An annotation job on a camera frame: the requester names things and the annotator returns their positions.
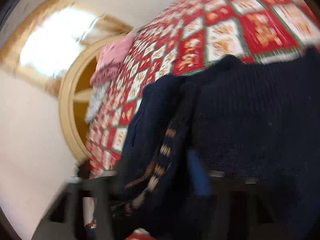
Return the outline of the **beige patterned curtain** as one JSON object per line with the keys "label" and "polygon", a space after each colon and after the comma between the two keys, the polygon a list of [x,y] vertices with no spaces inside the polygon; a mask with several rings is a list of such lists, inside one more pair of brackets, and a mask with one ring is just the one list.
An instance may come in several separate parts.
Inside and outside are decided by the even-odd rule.
{"label": "beige patterned curtain", "polygon": [[1,69],[57,97],[61,82],[88,46],[127,34],[128,23],[69,0],[46,0],[1,48]]}

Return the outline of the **folded pink blanket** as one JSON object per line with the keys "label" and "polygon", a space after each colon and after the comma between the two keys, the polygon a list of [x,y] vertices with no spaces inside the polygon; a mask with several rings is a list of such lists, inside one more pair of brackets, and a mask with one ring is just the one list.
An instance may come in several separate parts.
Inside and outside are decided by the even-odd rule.
{"label": "folded pink blanket", "polygon": [[95,72],[90,79],[92,87],[102,86],[116,78],[117,72],[127,57],[134,40],[133,35],[126,35],[120,40],[103,46],[99,53]]}

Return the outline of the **beige wooden headboard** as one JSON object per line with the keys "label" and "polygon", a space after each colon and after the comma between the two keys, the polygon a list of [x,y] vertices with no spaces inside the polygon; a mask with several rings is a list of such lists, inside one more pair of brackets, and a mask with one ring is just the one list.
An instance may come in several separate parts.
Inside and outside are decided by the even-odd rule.
{"label": "beige wooden headboard", "polygon": [[99,52],[103,46],[124,37],[124,34],[114,35],[88,46],[61,81],[58,97],[61,131],[71,154],[80,163],[89,156],[85,146],[89,125],[84,118],[92,95],[89,81],[95,72]]}

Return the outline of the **red patchwork bear bedspread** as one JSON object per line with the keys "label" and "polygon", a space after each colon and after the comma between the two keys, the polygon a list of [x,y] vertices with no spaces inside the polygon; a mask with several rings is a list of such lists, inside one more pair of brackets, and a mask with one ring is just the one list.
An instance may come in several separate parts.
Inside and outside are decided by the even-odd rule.
{"label": "red patchwork bear bedspread", "polygon": [[309,47],[319,52],[319,23],[303,0],[175,1],[141,29],[110,84],[87,139],[95,171],[117,168],[144,89],[161,77],[194,75],[227,55],[291,61]]}

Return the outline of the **navy patterned knit sweater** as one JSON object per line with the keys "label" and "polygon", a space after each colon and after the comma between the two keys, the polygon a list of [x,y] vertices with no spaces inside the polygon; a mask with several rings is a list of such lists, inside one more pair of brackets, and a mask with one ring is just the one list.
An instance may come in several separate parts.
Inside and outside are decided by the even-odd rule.
{"label": "navy patterned knit sweater", "polygon": [[155,239],[188,239],[190,150],[227,177],[289,178],[291,239],[319,239],[318,50],[269,64],[227,55],[146,86],[116,168],[115,239],[138,228]]}

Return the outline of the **grey pillow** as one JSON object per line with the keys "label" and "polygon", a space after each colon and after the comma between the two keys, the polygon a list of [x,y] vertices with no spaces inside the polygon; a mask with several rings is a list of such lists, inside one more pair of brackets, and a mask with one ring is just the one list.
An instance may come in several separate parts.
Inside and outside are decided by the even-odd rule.
{"label": "grey pillow", "polygon": [[102,86],[94,86],[91,96],[89,98],[89,104],[86,110],[84,121],[86,124],[90,124],[98,114],[100,107],[104,102],[104,98],[107,93],[107,89],[110,86],[110,82],[105,82]]}

